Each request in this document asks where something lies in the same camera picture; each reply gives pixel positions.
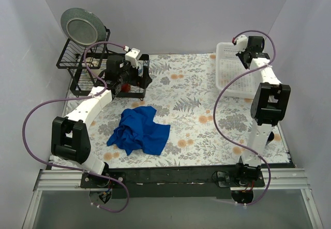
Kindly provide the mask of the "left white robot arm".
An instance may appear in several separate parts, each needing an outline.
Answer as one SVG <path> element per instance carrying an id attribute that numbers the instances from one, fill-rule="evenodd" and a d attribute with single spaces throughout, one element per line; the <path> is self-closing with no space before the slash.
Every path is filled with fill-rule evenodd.
<path id="1" fill-rule="evenodd" d="M 138 55 L 137 50 L 127 54 L 110 54 L 106 67 L 97 76 L 94 87 L 84 101 L 65 117 L 56 117 L 52 123 L 51 153 L 92 172 L 92 181 L 103 188 L 109 184 L 106 164 L 91 151 L 88 135 L 96 116 L 112 100 L 125 97 L 123 86 L 146 90 L 149 76 L 149 56 Z"/>

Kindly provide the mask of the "blue printed t shirt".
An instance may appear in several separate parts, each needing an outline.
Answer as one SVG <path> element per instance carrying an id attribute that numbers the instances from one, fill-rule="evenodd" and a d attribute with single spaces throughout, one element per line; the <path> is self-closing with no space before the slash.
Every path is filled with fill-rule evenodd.
<path id="1" fill-rule="evenodd" d="M 130 155 L 134 150 L 145 154 L 161 155 L 170 135 L 170 125 L 154 122 L 157 110 L 152 106 L 125 109 L 118 127 L 107 141 L 107 146 L 115 144 Z"/>

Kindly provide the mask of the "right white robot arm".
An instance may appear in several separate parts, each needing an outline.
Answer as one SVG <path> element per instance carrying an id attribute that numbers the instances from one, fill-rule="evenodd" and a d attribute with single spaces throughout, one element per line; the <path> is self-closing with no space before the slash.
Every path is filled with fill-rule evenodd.
<path id="1" fill-rule="evenodd" d="M 250 115 L 252 127 L 245 150 L 236 164 L 234 180 L 239 186 L 246 186 L 262 178 L 261 158 L 266 145 L 274 140 L 273 129 L 284 119 L 291 88 L 282 84 L 271 67 L 270 56 L 264 52 L 262 36 L 240 35 L 233 38 L 237 48 L 236 56 L 251 73 L 256 86 Z"/>

